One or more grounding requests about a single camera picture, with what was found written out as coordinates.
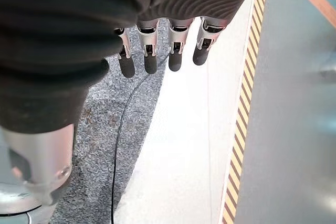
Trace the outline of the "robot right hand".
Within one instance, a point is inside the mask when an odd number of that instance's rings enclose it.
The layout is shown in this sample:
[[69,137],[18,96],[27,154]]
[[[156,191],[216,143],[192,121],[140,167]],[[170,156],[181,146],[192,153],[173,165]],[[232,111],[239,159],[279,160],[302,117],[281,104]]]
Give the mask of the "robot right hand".
[[54,205],[72,169],[76,126],[89,88],[108,72],[107,57],[126,50],[128,27],[143,44],[158,18],[181,27],[204,18],[209,38],[244,0],[1,0],[1,127],[14,175],[43,205]]

